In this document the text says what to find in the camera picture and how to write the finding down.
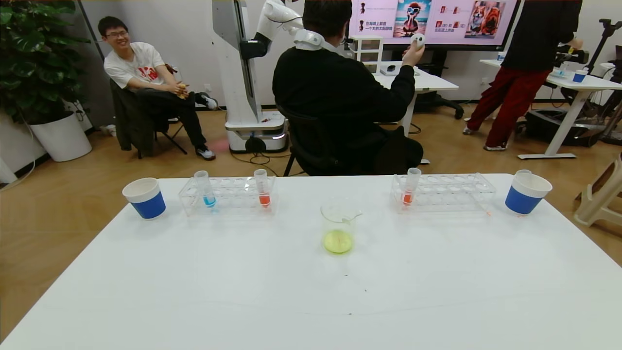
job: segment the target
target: black sweater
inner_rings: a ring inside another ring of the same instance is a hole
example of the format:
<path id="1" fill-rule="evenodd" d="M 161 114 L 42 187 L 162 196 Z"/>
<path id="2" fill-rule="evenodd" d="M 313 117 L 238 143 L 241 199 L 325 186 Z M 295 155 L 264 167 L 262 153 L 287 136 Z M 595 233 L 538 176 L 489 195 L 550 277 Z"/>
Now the black sweater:
<path id="1" fill-rule="evenodd" d="M 403 66 L 389 90 L 361 62 L 328 50 L 291 48 L 279 58 L 272 92 L 278 105 L 324 122 L 339 149 L 355 149 L 364 139 L 379 140 L 378 147 L 386 133 L 374 122 L 404 117 L 415 94 L 414 69 Z"/>
<path id="2" fill-rule="evenodd" d="M 502 66 L 520 70 L 553 69 L 559 43 L 577 31 L 582 0 L 526 0 Z"/>

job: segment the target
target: man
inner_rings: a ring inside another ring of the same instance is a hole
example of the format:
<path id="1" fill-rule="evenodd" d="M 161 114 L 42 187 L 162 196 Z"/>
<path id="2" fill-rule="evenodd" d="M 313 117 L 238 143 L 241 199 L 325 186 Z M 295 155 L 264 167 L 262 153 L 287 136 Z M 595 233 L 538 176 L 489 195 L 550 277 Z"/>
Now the man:
<path id="1" fill-rule="evenodd" d="M 583 47 L 583 40 L 574 36 L 581 5 L 581 0 L 525 1 L 508 54 L 491 87 L 482 93 L 463 134 L 479 130 L 503 103 L 484 149 L 506 149 L 516 121 L 527 112 L 552 71 L 559 43 L 579 50 Z"/>
<path id="2" fill-rule="evenodd" d="M 187 86 L 175 80 L 160 53 L 145 42 L 131 42 L 128 27 L 118 18 L 104 17 L 98 30 L 113 51 L 104 60 L 104 69 L 121 88 L 136 94 L 149 113 L 171 111 L 182 122 L 197 155 L 206 160 L 216 158 L 205 143 L 195 111 L 195 102 L 210 109 L 216 102 L 206 93 L 189 93 Z"/>
<path id="3" fill-rule="evenodd" d="M 302 20 L 305 29 L 338 47 L 351 15 L 350 0 L 306 0 Z M 361 62 L 326 49 L 291 48 L 281 55 L 274 71 L 274 99 L 294 113 L 317 117 L 339 148 L 341 160 L 369 171 L 389 134 L 375 122 L 395 122 L 404 117 L 415 93 L 413 67 L 423 53 L 424 48 L 410 46 L 389 90 Z M 416 167 L 423 148 L 414 140 L 406 141 L 408 166 Z"/>

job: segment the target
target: red pants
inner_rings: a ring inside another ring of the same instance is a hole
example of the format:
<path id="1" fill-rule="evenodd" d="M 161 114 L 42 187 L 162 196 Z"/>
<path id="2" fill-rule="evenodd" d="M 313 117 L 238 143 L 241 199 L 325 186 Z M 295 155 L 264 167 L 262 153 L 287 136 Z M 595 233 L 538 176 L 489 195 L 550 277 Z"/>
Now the red pants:
<path id="1" fill-rule="evenodd" d="M 516 120 L 527 113 L 550 72 L 550 70 L 529 71 L 501 67 L 490 88 L 481 94 L 480 104 L 477 105 L 466 127 L 479 130 L 484 119 L 503 103 L 488 134 L 486 145 L 504 146 L 516 127 Z"/>

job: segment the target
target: person in black sweater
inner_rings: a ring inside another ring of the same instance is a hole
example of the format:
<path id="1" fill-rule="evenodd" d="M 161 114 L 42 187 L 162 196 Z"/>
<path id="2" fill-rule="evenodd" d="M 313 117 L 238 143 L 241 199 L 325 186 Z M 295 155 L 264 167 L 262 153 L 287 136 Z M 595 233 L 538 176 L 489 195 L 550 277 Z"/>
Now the person in black sweater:
<path id="1" fill-rule="evenodd" d="M 499 73 L 481 95 L 480 103 L 463 134 L 480 129 L 482 122 L 501 104 L 484 149 L 504 151 L 516 121 L 529 109 L 555 64 L 557 46 L 581 49 L 576 39 L 582 0 L 526 0 Z"/>
<path id="2" fill-rule="evenodd" d="M 351 16 L 350 0 L 306 0 L 302 19 L 305 29 L 338 47 Z M 403 66 L 389 90 L 361 62 L 331 50 L 293 47 L 281 55 L 274 70 L 274 99 L 294 113 L 317 117 L 338 147 L 340 160 L 369 171 L 389 134 L 375 123 L 404 117 L 415 94 L 413 67 L 423 52 L 416 45 L 404 52 Z M 318 142 L 309 136 L 305 149 L 319 149 Z M 421 145 L 407 139 L 408 166 L 418 166 L 422 157 Z"/>

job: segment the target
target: orange liquid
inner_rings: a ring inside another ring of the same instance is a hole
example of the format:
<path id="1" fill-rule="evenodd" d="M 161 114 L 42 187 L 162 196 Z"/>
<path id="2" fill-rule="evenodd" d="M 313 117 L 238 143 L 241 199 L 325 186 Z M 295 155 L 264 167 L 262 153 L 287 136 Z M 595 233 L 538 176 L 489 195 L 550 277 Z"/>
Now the orange liquid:
<path id="1" fill-rule="evenodd" d="M 259 203 L 261 203 L 261 205 L 263 207 L 267 207 L 270 205 L 270 196 L 269 195 L 260 195 L 259 196 Z"/>
<path id="2" fill-rule="evenodd" d="M 409 206 L 412 204 L 412 193 L 404 193 L 404 205 Z"/>

